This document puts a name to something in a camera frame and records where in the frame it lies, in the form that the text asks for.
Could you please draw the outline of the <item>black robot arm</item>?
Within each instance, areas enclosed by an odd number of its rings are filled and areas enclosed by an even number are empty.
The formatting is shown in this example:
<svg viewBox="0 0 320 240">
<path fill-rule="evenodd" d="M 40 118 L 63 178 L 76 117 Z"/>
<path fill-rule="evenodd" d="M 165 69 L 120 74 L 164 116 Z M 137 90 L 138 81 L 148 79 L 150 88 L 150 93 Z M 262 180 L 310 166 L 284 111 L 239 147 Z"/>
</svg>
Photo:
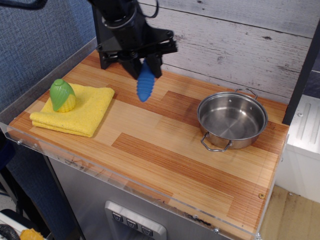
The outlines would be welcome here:
<svg viewBox="0 0 320 240">
<path fill-rule="evenodd" d="M 162 56 L 178 50 L 173 31 L 150 26 L 136 0 L 92 0 L 90 3 L 112 34 L 97 45 L 102 61 L 120 63 L 137 79 L 142 71 L 141 59 L 145 59 L 155 78 L 161 77 Z"/>
</svg>

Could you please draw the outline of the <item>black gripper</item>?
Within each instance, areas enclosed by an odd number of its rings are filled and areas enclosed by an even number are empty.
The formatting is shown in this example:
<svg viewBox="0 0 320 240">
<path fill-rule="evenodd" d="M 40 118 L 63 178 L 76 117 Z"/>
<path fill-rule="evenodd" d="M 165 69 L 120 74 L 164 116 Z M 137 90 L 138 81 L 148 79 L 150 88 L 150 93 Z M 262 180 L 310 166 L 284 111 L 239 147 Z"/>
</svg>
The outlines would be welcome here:
<svg viewBox="0 0 320 240">
<path fill-rule="evenodd" d="M 144 17 L 136 15 L 125 21 L 110 22 L 105 25 L 111 30 L 117 42 L 117 58 L 120 54 L 134 59 L 121 62 L 123 68 L 137 80 L 140 76 L 142 63 L 138 58 L 146 58 L 146 62 L 155 78 L 162 76 L 162 56 L 178 51 L 174 41 L 174 32 L 168 29 L 150 26 Z"/>
</svg>

